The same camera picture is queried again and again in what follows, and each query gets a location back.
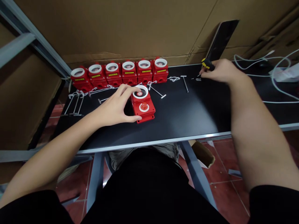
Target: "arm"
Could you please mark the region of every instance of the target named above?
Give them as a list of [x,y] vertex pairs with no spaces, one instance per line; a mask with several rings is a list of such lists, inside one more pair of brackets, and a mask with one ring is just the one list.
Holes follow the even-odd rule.
[[213,62],[202,77],[225,82],[231,92],[231,133],[248,190],[263,184],[299,190],[299,170],[277,122],[260,99],[251,79],[232,62]]
[[99,128],[142,119],[140,116],[124,114],[128,98],[136,91],[141,90],[122,84],[100,107],[37,152],[10,181],[0,201],[0,208],[29,193],[55,187],[58,176],[67,168],[82,144]]

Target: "table top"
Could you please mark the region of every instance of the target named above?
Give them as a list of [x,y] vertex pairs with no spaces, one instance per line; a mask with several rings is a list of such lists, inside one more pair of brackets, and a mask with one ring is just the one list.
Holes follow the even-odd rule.
[[[185,77],[189,93],[181,78],[175,82],[153,84],[162,95],[160,98],[153,90],[150,96],[156,108],[155,119],[144,123],[123,123],[97,130],[81,147],[79,153],[92,153],[130,147],[141,147],[167,142],[208,138],[230,134],[230,90],[224,83],[209,79],[196,81],[201,65],[169,67],[169,76]],[[247,74],[268,75],[272,67],[252,66],[245,70]],[[264,101],[295,101],[293,98],[277,91],[269,77],[251,77],[255,87]],[[279,88],[295,95],[297,83],[278,83]],[[88,114],[99,106],[98,99],[110,97],[116,90],[111,89],[86,96],[80,113]],[[74,110],[76,98],[73,99],[68,113]],[[267,108],[278,124],[283,127],[299,128],[299,103],[269,104]],[[125,107],[125,114],[133,115],[131,102]],[[54,136],[59,135],[81,117],[61,117]]]

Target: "person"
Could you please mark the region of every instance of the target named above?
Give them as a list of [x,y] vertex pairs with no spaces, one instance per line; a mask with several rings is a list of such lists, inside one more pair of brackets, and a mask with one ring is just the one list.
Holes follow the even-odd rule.
[[[299,171],[282,131],[247,75],[226,59],[213,64],[214,71],[203,69],[200,73],[202,78],[230,87],[231,132],[250,192],[249,223],[298,223]],[[72,223],[54,191],[57,177],[97,129],[141,119],[123,112],[130,95],[139,91],[137,87],[121,85],[100,107],[26,162],[0,201],[1,223]],[[82,223],[227,223],[188,184],[186,174],[175,162],[175,144],[167,147],[112,153],[116,171]]]

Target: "forearm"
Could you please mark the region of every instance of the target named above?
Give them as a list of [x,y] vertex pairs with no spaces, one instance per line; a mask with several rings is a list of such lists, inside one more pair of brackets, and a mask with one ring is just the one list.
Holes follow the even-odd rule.
[[13,177],[2,201],[6,198],[11,200],[11,195],[16,199],[22,194],[34,192],[55,180],[67,168],[82,144],[98,128],[89,114],[49,142]]
[[251,79],[245,77],[231,84],[230,90],[231,132],[248,189],[265,183],[276,184],[282,175],[287,178],[282,167],[290,173],[297,172],[288,143]]

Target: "red explosion-proof box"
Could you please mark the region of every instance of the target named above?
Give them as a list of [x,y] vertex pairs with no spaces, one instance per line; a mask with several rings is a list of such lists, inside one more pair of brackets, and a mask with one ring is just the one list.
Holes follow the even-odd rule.
[[88,76],[94,87],[97,87],[98,89],[107,88],[108,83],[106,81],[104,70],[98,62],[88,68]]
[[142,82],[143,85],[147,85],[149,81],[153,81],[151,61],[142,58],[141,61],[136,62],[136,68],[138,83]]
[[137,82],[137,72],[136,72],[136,65],[135,62],[131,62],[127,60],[126,62],[122,63],[122,80],[124,84],[129,86],[135,86],[138,84]]
[[142,119],[137,123],[143,123],[155,118],[154,113],[156,109],[153,105],[152,99],[146,86],[138,86],[141,92],[134,92],[131,95],[131,101],[133,105],[134,114],[141,116]]
[[76,89],[81,90],[84,93],[87,93],[94,88],[89,80],[88,71],[83,66],[75,68],[71,72],[71,80],[73,81],[73,85]]
[[152,68],[153,68],[153,82],[154,81],[157,81],[157,83],[167,82],[168,65],[165,59],[156,57],[156,59],[152,62]]
[[121,78],[121,64],[111,61],[105,66],[106,80],[109,85],[119,87],[123,82]]

